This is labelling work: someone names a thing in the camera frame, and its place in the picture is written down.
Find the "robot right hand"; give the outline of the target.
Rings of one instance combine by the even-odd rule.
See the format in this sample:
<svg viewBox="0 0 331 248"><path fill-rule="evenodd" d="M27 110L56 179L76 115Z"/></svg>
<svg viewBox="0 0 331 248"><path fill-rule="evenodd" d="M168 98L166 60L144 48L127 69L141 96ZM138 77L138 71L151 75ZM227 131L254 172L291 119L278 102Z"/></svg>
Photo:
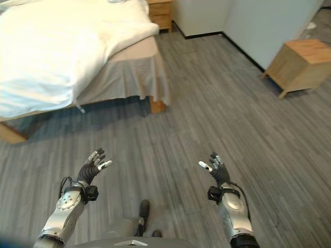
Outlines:
<svg viewBox="0 0 331 248"><path fill-rule="evenodd" d="M211 174L218 187L231 181L230 174L219 154L215 152L211 153L209 163L199 161L199 166Z"/></svg>

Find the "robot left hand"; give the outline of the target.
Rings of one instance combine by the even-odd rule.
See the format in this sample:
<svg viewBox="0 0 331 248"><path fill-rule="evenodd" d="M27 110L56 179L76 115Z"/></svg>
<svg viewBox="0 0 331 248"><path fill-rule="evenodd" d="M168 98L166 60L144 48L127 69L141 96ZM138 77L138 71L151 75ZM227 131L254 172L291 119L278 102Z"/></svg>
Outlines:
<svg viewBox="0 0 331 248"><path fill-rule="evenodd" d="M85 187L89 186L102 170L112 165L113 161L106 161L105 158L105 151L102 148L93 151L79 170L77 181Z"/></svg>

